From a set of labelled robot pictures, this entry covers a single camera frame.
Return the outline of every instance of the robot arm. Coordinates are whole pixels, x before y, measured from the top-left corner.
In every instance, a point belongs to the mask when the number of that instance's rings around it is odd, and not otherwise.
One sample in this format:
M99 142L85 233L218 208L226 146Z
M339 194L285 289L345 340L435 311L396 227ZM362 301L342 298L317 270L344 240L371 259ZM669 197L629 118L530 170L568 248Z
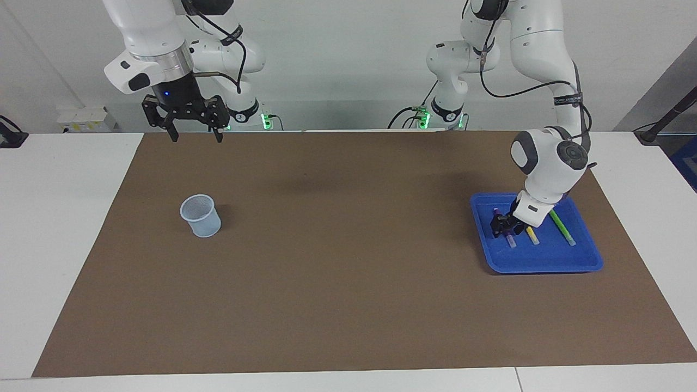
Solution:
M215 25L231 32L222 34L212 24L202 23L201 29L207 34L194 41L200 44L198 47L188 47L185 42L175 21L172 0L103 1L126 46L105 67L105 74L126 94L147 87L153 89L155 95L147 95L142 103L151 126L165 129L175 142L178 133L174 120L194 119L206 124L220 142L222 134L218 130L228 126L231 114L238 123L255 123L250 119L259 111L259 103L251 93L249 82L239 72L239 62L232 65L240 56L231 45L238 43L239 52L246 53L247 73L261 70L265 59L259 46L248 37L245 37L247 46L240 42L243 30L231 10L233 0L183 0L188 12L211 22L216 19ZM207 72L195 73L194 69ZM231 70L239 74L237 80L227 75ZM216 77L225 90L226 101L220 96L203 98L196 81L196 77L203 76ZM159 110L166 112L164 117Z
M483 72L498 63L500 50L488 37L493 36L501 20L511 21L515 68L552 90L557 124L516 136L511 156L528 178L511 211L492 221L497 236L506 231L520 234L526 225L539 227L583 176L590 149L579 75L564 42L560 0L471 0L461 23L464 41L438 44L429 53L429 69L438 76L441 86L432 110L460 111L466 95L466 88L458 85L464 83L460 75L479 73L483 82ZM443 118L446 125L449 119L454 117ZM577 137L581 138L580 144L574 141Z
M200 17L197 26L204 33L191 42L190 51L194 60L194 67L201 72L223 72L238 76L238 84L235 85L223 77L215 77L215 81L223 90L223 97L229 109L230 117L234 120L233 126L248 127L262 124L259 113L260 104L252 90L252 85L246 74L257 73L266 64L266 56L259 44L254 41L240 25L232 7L232 2L226 4L227 9L206 8L206 1L194 1L196 7L202 7L210 15L207 19L215 23L217 27L232 32L235 37L229 37L207 20ZM197 17L198 8L187 7L191 17Z
M513 65L527 77L550 83L557 116L556 125L523 131L511 147L514 162L528 176L508 215L521 222L517 230L522 230L525 225L539 227L581 179L588 166L590 136L579 73L564 42L561 1L511 1L503 17L511 21Z

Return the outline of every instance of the green led light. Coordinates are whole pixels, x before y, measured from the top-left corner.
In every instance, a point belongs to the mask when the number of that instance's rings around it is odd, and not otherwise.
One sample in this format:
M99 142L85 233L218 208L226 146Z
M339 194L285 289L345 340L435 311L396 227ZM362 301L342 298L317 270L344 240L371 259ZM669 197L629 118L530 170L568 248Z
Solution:
M429 121L431 121L431 113L425 112L419 120L419 128L427 129L429 127Z
M273 129L273 121L271 121L266 114L261 114L261 121L263 122L264 130Z

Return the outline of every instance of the plastic tray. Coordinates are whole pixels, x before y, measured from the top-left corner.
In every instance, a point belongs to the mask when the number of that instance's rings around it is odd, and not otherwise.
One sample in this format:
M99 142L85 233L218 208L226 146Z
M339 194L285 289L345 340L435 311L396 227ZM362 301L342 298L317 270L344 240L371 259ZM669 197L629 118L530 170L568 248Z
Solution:
M539 245L533 245L525 232L515 236L518 245L516 248L509 247L504 236L495 239L490 226L493 209L498 208L502 213L507 213L515 198L514 193L478 193L470 199L484 255L494 271L578 273L602 269L603 259L571 197L561 201L554 211L574 237L576 246L568 244L549 216L539 228L534 229Z

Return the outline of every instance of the power outlet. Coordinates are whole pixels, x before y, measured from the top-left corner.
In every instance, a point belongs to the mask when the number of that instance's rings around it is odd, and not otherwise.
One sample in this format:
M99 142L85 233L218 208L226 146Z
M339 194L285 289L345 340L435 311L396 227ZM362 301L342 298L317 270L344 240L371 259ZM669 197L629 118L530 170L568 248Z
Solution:
M62 133L110 133L118 129L105 107L66 110L56 121Z

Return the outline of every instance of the table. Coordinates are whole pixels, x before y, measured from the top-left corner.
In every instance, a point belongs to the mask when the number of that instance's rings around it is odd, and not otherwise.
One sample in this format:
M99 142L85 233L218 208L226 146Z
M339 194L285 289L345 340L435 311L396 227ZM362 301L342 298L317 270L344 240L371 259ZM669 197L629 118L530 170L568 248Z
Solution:
M32 135L0 154L0 391L633 390L697 386L697 364L23 380L31 375L141 134ZM593 169L666 300L697 342L697 195L657 147L595 133Z

